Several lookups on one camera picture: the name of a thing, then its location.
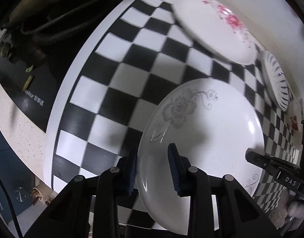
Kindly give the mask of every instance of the gray flower design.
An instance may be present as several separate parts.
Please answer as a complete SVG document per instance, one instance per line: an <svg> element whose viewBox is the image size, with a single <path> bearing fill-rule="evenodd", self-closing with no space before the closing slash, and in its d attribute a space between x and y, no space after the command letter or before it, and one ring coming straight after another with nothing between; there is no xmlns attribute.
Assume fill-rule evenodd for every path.
<svg viewBox="0 0 304 238"><path fill-rule="evenodd" d="M178 129L186 121L186 115L192 114L197 104L192 100L193 93L190 88L186 89L182 95L178 96L174 102L167 104L163 109L164 121L171 121L171 124Z"/></svg>

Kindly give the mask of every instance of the round plate with gray flower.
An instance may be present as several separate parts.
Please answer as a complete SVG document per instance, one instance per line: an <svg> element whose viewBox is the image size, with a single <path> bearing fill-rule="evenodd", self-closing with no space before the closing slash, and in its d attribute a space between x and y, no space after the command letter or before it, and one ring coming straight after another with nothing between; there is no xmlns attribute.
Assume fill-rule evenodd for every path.
<svg viewBox="0 0 304 238"><path fill-rule="evenodd" d="M245 153L264 154L262 128L254 108L229 84L207 78L179 86L155 109L141 138L137 186L142 202L161 226L187 234L190 200L174 190L170 143L208 175L231 174L254 194L262 169L248 163ZM214 216L217 229L217 212Z"/></svg>

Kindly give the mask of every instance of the plate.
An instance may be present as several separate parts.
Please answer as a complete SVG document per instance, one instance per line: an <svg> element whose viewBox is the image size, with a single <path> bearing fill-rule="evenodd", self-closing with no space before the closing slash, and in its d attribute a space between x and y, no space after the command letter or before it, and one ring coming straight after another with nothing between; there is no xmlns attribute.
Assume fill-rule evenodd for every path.
<svg viewBox="0 0 304 238"><path fill-rule="evenodd" d="M254 194L262 169L248 163L245 153L251 148L264 154L263 133L254 108L232 86L206 78L177 87L155 109L140 141L137 186L143 205L162 227L184 235L190 198L174 191L167 159L172 142L191 165L212 176L231 174ZM217 212L214 218L217 229Z"/></svg>
<svg viewBox="0 0 304 238"><path fill-rule="evenodd" d="M174 0L181 26L202 46L228 61L253 64L257 51L243 23L216 0Z"/></svg>
<svg viewBox="0 0 304 238"><path fill-rule="evenodd" d="M272 100L285 112L290 99L287 80L280 64L268 50L263 52L262 74Z"/></svg>

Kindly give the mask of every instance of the metal screw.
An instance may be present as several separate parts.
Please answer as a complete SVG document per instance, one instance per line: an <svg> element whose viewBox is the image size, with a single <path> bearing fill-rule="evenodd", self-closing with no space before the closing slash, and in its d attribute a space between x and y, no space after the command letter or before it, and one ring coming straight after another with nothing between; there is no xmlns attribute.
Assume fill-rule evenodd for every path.
<svg viewBox="0 0 304 238"><path fill-rule="evenodd" d="M188 168L188 171L190 171L191 173L197 173L198 168L194 167L194 166L191 166L191 167Z"/></svg>
<svg viewBox="0 0 304 238"><path fill-rule="evenodd" d="M83 179L84 179L83 176L75 176L74 181L75 181L75 182L80 182L80 181L82 181Z"/></svg>
<svg viewBox="0 0 304 238"><path fill-rule="evenodd" d="M234 180L234 177L232 175L226 175L224 177L227 181L233 181Z"/></svg>
<svg viewBox="0 0 304 238"><path fill-rule="evenodd" d="M116 166L110 168L110 172L112 172L112 173L118 173L119 171L120 171L120 169Z"/></svg>

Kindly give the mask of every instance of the wall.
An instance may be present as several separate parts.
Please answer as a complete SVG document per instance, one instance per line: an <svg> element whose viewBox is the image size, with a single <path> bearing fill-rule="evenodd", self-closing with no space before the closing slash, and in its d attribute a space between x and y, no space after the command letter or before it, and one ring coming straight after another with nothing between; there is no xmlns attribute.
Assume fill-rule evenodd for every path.
<svg viewBox="0 0 304 238"><path fill-rule="evenodd" d="M295 95L304 98L304 25L285 0L218 1L274 54Z"/></svg>

